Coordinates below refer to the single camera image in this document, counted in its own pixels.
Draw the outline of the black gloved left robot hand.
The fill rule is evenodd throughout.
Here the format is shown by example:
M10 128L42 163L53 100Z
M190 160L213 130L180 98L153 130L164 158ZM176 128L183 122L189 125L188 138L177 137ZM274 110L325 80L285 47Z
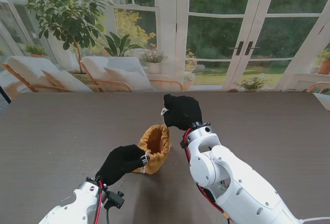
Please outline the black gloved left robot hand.
M142 168L147 161L146 152L137 145L119 146L109 153L95 179L107 186L113 185L125 174Z

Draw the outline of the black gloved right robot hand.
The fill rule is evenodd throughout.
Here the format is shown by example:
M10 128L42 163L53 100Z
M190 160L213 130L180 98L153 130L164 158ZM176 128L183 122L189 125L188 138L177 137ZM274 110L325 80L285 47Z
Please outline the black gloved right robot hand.
M186 131L193 128L194 123L202 124L202 112L199 102L185 95L174 96L166 94L163 97L164 107L167 109L163 114L163 120L167 127L176 127Z

